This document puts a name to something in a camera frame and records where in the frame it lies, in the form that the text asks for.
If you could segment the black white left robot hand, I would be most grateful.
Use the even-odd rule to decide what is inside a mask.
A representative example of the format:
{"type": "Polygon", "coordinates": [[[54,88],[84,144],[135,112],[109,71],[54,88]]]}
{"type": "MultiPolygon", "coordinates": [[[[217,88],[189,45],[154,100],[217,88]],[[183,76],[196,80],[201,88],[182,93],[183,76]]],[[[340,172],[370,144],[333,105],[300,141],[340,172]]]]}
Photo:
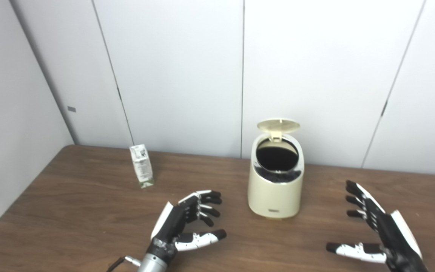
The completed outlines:
{"type": "Polygon", "coordinates": [[[220,212],[210,204],[221,204],[221,193],[200,190],[190,193],[176,205],[167,202],[151,233],[151,242],[146,253],[169,265],[178,252],[196,250],[226,238],[224,229],[208,232],[185,233],[187,224],[201,220],[213,227],[211,217],[220,217],[220,212]]]}

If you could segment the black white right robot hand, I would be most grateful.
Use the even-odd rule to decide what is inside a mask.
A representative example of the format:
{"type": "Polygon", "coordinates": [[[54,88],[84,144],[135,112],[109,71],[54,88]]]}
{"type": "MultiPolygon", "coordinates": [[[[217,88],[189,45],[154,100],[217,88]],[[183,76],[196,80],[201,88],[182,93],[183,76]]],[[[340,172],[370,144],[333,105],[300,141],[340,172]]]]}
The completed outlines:
{"type": "Polygon", "coordinates": [[[387,265],[391,272],[428,272],[418,243],[398,210],[385,212],[382,206],[358,183],[346,180],[346,200],[358,206],[348,210],[351,218],[360,218],[375,231],[382,243],[332,243],[326,250],[364,262],[387,265]]]}

